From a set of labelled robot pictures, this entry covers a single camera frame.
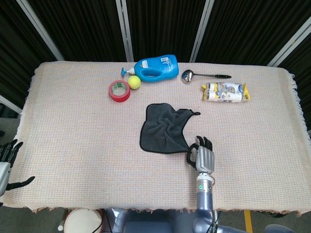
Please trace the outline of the left silver and black robot hand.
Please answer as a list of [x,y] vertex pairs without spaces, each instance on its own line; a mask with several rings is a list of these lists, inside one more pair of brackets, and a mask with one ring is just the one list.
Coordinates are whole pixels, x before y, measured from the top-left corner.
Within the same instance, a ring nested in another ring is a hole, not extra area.
[[35,176],[23,182],[9,183],[11,170],[17,158],[17,153],[22,147],[23,142],[17,142],[17,139],[0,146],[0,196],[2,197],[6,191],[22,188],[29,185]]

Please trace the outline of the right silver and black robot hand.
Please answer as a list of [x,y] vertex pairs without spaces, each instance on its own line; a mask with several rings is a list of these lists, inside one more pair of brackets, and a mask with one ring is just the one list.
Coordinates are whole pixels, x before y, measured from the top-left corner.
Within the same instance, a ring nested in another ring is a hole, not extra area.
[[[211,175],[214,172],[215,154],[213,152],[213,144],[205,136],[197,136],[199,144],[193,143],[186,155],[186,162],[199,173],[207,173]],[[195,161],[191,160],[192,150],[196,149]]]

